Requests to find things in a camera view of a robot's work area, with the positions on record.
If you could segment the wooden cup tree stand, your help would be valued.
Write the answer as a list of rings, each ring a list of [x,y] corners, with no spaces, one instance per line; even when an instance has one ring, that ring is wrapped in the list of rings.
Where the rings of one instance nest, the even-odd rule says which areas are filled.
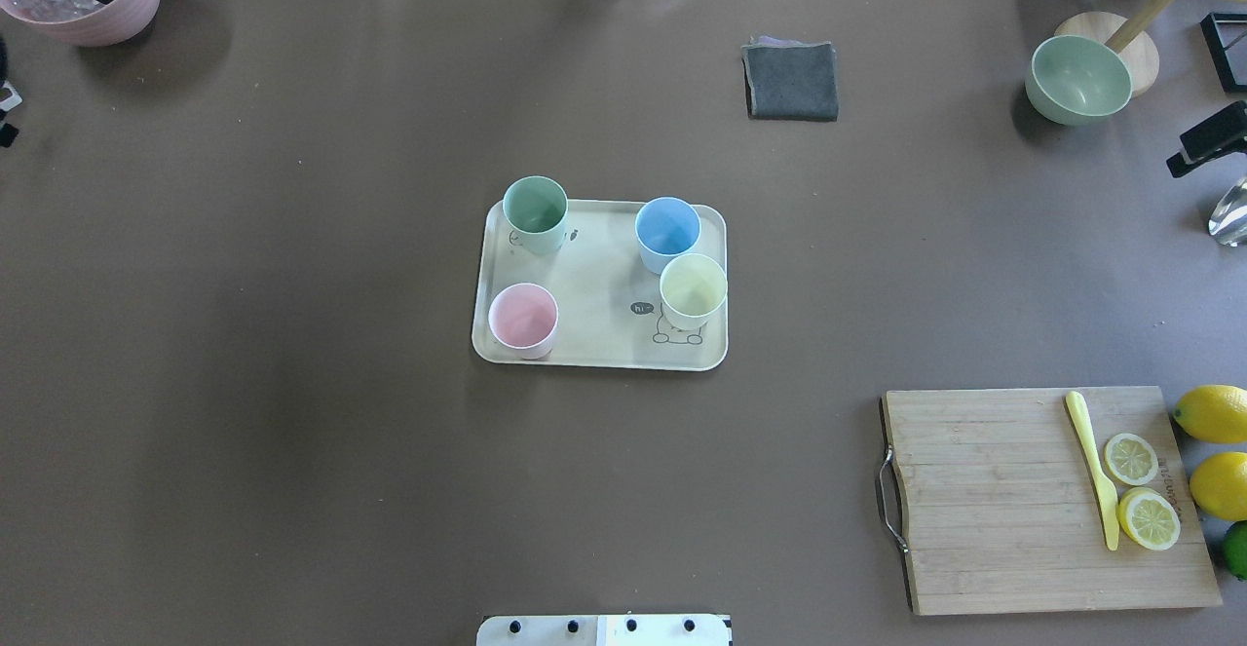
[[[1158,50],[1148,36],[1148,25],[1176,0],[1148,0],[1130,19],[1115,12],[1077,12],[1055,29],[1055,36],[1092,39],[1110,47],[1131,74],[1135,99],[1153,86],[1158,76]],[[1245,2],[1245,0],[1222,0]]]

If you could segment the lemon half left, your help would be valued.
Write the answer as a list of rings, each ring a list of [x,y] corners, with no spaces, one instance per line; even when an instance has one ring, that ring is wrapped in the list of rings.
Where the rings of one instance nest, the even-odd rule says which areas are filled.
[[[1178,513],[1167,499],[1148,488],[1135,488],[1119,498],[1119,528],[1140,547],[1166,551],[1181,536]]]

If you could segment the whole yellow lemon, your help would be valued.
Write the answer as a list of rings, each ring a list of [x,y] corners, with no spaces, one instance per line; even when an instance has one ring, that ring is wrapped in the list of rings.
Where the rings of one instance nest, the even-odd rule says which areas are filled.
[[[1217,451],[1190,474],[1190,494],[1203,513],[1246,521],[1246,451]]]
[[[1190,436],[1211,443],[1246,441],[1246,390],[1230,385],[1201,385],[1180,397],[1173,420]]]

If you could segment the green lime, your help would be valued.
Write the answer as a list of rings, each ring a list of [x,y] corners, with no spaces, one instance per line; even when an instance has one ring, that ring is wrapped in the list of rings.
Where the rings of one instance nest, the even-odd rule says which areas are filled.
[[[1225,567],[1238,581],[1247,580],[1247,523],[1233,523],[1225,533],[1221,542]]]

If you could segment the wooden cutting board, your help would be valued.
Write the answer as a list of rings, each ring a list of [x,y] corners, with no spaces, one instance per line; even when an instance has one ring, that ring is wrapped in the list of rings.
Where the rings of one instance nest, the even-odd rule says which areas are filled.
[[[1109,550],[1061,388],[892,390],[880,400],[887,514],[917,615],[1220,606],[1222,595],[1158,387],[1082,389],[1097,445],[1143,436],[1178,514],[1175,547]]]

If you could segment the mint green bowl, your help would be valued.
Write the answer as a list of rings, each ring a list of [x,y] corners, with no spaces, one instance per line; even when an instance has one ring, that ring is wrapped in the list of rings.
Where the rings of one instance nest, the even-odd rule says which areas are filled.
[[[1025,95],[1033,108],[1067,127],[1117,113],[1134,94],[1134,79],[1117,52],[1081,36],[1054,36],[1033,51]]]

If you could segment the yellow plastic knife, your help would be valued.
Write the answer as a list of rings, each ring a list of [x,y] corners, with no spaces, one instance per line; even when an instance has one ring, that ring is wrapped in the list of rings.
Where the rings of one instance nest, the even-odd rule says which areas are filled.
[[[1094,486],[1101,523],[1104,523],[1105,547],[1109,551],[1117,551],[1119,535],[1121,535],[1117,518],[1119,494],[1114,481],[1110,481],[1109,474],[1104,470],[1104,464],[1101,464],[1086,398],[1077,390],[1070,390],[1065,394],[1065,405],[1069,418],[1072,420],[1082,458],[1085,458],[1087,476]]]

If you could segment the green cup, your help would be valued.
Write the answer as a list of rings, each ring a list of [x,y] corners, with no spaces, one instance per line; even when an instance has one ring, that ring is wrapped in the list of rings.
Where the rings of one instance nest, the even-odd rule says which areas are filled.
[[[508,219],[519,246],[534,254],[552,254],[566,237],[567,195],[556,180],[530,175],[514,181],[503,198]]]

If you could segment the beige serving tray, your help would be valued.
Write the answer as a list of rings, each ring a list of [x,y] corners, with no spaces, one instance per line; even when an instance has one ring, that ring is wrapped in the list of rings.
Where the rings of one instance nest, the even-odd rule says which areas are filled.
[[[473,307],[473,348],[485,360],[522,363],[489,330],[488,311],[508,286],[534,283],[557,303],[557,334],[539,365],[615,369],[711,370],[729,352],[729,309],[720,308],[700,330],[668,322],[658,276],[642,264],[635,238],[640,202],[569,202],[567,239],[552,254],[525,249],[504,219],[503,205],[486,215]]]

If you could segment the cream yellow cup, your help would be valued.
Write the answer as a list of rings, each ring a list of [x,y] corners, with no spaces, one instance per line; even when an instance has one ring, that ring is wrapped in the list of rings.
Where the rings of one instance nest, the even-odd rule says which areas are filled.
[[[695,330],[718,312],[729,294],[729,279],[716,259],[686,252],[668,261],[658,283],[663,316],[680,330]]]

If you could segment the pink cup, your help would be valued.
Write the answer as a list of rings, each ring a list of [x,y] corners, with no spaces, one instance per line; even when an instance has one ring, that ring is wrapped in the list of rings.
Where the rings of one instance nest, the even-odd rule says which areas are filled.
[[[491,301],[488,327],[504,348],[521,360],[546,357],[557,335],[557,301],[546,287],[518,283]]]

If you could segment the lemon half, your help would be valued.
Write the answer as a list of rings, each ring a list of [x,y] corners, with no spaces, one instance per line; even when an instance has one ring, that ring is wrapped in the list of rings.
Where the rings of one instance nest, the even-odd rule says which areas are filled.
[[[1158,455],[1143,436],[1119,433],[1105,441],[1104,468],[1115,480],[1141,488],[1158,474]]]
[[[1119,528],[1140,547],[1166,551],[1181,536],[1178,513],[1167,499],[1148,488],[1135,488],[1119,498]]]

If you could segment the whole yellow lemon right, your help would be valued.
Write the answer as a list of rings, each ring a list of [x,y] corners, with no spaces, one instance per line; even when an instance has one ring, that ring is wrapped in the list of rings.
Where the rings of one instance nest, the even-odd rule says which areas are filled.
[[[1173,420],[1190,436],[1211,443],[1246,441],[1246,390],[1230,385],[1201,385],[1180,397]]]

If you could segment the grey folded cloth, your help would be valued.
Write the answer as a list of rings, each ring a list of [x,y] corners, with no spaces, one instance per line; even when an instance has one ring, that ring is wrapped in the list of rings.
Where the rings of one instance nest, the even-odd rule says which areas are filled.
[[[742,47],[744,104],[752,118],[835,122],[838,50],[829,41],[754,37]]]

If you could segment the blue cup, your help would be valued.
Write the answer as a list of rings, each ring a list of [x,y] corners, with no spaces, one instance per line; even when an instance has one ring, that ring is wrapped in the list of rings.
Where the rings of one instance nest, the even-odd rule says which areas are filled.
[[[676,197],[658,197],[643,205],[635,218],[635,238],[643,267],[660,276],[668,261],[698,244],[700,215]]]

